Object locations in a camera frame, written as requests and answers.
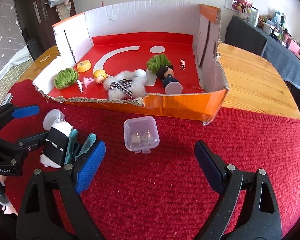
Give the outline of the clear small plastic box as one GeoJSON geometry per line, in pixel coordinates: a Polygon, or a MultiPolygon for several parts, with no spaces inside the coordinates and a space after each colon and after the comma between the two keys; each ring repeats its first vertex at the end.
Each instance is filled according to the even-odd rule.
{"type": "Polygon", "coordinates": [[[125,147],[135,153],[150,153],[160,143],[157,123],[152,116],[127,119],[123,124],[125,147]]]}

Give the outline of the teal plastic clip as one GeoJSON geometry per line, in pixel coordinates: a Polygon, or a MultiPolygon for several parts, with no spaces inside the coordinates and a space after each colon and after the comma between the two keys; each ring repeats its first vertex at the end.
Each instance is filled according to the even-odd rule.
{"type": "Polygon", "coordinates": [[[83,154],[86,154],[97,139],[96,134],[90,133],[85,142],[80,144],[78,141],[78,130],[73,129],[69,135],[68,146],[65,154],[64,164],[74,164],[83,154]]]}

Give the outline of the dark wooden door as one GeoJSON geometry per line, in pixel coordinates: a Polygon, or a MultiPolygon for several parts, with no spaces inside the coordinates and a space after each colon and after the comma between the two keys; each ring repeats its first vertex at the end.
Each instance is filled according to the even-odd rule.
{"type": "Polygon", "coordinates": [[[34,60],[56,45],[53,25],[76,14],[73,0],[54,7],[49,0],[14,0],[21,34],[34,60]]]}

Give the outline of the blonde doll figurine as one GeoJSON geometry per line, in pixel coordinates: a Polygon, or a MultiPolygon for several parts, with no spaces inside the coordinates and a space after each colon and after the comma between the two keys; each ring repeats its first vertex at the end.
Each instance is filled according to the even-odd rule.
{"type": "Polygon", "coordinates": [[[87,87],[93,82],[96,84],[101,84],[107,79],[107,77],[108,74],[106,73],[106,71],[104,69],[99,69],[94,71],[93,77],[84,77],[83,81],[76,80],[76,83],[79,91],[83,93],[83,88],[87,89],[87,87]]]}

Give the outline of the white round lid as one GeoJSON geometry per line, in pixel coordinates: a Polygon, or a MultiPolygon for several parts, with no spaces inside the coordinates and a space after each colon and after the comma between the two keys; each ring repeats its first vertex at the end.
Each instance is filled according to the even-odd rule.
{"type": "Polygon", "coordinates": [[[56,119],[65,120],[65,114],[59,109],[52,109],[49,111],[43,120],[43,129],[49,131],[56,119]]]}

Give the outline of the black white roll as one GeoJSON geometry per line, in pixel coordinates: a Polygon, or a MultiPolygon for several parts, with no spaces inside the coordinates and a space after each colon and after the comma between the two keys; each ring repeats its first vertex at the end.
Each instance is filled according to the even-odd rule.
{"type": "Polygon", "coordinates": [[[45,139],[40,162],[45,167],[61,168],[64,165],[70,133],[73,127],[63,119],[56,119],[45,139]]]}

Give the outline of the pink plush toy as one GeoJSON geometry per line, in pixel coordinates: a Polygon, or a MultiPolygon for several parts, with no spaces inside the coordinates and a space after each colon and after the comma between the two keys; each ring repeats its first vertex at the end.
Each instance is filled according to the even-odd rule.
{"type": "Polygon", "coordinates": [[[233,0],[232,8],[236,11],[243,12],[248,3],[248,0],[233,0]]]}

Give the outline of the dark haired doll figurine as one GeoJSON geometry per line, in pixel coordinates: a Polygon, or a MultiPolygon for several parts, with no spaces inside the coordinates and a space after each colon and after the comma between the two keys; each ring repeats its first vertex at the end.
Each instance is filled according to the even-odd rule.
{"type": "Polygon", "coordinates": [[[156,73],[157,78],[162,81],[162,86],[167,95],[181,94],[183,86],[174,77],[174,71],[172,65],[162,66],[156,73]]]}

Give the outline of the white orange cardboard box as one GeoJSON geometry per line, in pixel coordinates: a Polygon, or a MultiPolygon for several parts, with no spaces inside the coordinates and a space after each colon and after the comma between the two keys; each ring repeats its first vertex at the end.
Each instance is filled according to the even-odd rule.
{"type": "Polygon", "coordinates": [[[210,123],[219,111],[229,85],[219,61],[221,10],[187,2],[136,1],[89,10],[54,24],[59,51],[33,81],[44,97],[114,111],[170,116],[210,123]],[[164,53],[181,94],[167,95],[162,81],[147,69],[147,61],[164,53]],[[91,62],[79,73],[77,64],[91,62]],[[104,69],[108,76],[122,71],[146,71],[146,95],[133,100],[109,100],[102,85],[90,84],[83,93],[77,83],[64,89],[54,85],[66,68],[78,72],[78,80],[104,69]]]}

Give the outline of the white fluffy plush toy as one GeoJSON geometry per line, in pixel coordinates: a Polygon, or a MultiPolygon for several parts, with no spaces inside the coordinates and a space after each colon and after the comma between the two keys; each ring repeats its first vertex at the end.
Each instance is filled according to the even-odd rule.
{"type": "Polygon", "coordinates": [[[146,95],[146,71],[137,69],[133,72],[122,71],[115,76],[109,76],[103,82],[109,100],[133,100],[146,95]]]}

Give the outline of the green yarn ball toy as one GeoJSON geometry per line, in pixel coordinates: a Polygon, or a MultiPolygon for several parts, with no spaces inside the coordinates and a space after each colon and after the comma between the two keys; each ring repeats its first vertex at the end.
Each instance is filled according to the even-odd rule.
{"type": "Polygon", "coordinates": [[[171,62],[164,53],[156,54],[147,61],[147,69],[153,74],[156,74],[161,67],[169,65],[171,62]]]}

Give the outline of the blue cloth covered table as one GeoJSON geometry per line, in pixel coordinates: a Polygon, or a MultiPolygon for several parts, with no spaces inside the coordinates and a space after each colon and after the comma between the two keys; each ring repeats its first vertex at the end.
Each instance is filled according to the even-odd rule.
{"type": "Polygon", "coordinates": [[[266,59],[284,81],[300,90],[300,60],[292,51],[264,31],[233,16],[226,28],[224,43],[266,59]]]}

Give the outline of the red woven mat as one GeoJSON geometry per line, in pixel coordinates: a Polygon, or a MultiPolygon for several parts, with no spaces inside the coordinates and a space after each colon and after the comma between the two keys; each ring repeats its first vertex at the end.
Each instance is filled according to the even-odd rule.
{"type": "Polygon", "coordinates": [[[105,142],[106,155],[81,197],[106,239],[193,239],[218,198],[194,156],[198,140],[242,171],[266,170],[283,233],[300,217],[300,120],[233,108],[221,108],[208,125],[158,116],[159,145],[136,154],[126,149],[123,135],[132,114],[49,102],[30,80],[16,83],[11,93],[15,105],[37,105],[40,112],[11,121],[0,132],[4,139],[40,133],[45,115],[57,108],[79,141],[95,133],[105,142]]]}

